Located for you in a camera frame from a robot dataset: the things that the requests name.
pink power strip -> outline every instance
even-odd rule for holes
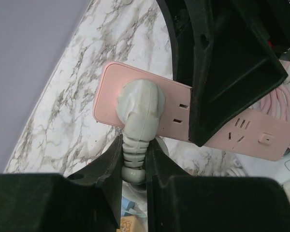
[[[133,80],[146,79],[163,91],[166,102],[157,135],[190,142],[189,105],[191,87],[126,64],[108,63],[102,73],[93,106],[94,118],[104,124],[124,127],[116,113],[117,96]],[[290,123],[246,109],[226,123],[205,146],[276,161],[290,145]]]

power strip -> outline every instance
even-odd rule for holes
[[[240,154],[236,157],[249,176],[268,177],[280,184],[290,181],[290,153],[275,162]]]
[[[142,79],[157,84],[165,95],[157,135],[189,142],[191,87],[118,62],[104,67],[93,107],[95,119],[124,127],[116,113],[118,95],[125,84]],[[205,144],[267,160],[280,160],[289,145],[290,123],[252,109],[230,120]]]

marble veining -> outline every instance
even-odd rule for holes
[[[98,157],[121,133],[92,117],[99,77],[108,61],[172,78],[168,31],[155,0],[90,3],[24,128],[7,173],[69,175]],[[286,84],[290,88],[290,76]],[[194,175],[212,175],[233,166],[231,152],[164,140],[170,157]],[[290,198],[290,182],[284,188]]]

black plastic housing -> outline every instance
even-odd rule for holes
[[[191,176],[156,140],[145,161],[149,232],[290,232],[290,203],[272,179]]]
[[[170,35],[174,80],[192,86],[189,139],[202,146],[288,76],[278,58],[290,48],[290,4],[157,2]]]

white marble countertop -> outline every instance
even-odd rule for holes
[[[102,152],[121,130],[100,124],[92,107],[104,64],[120,61],[172,78],[168,31],[155,0],[93,0],[37,103],[7,173],[69,175]],[[290,76],[286,81],[290,88]],[[165,139],[170,157],[194,175],[233,165],[234,154]],[[290,199],[290,182],[284,185]]]

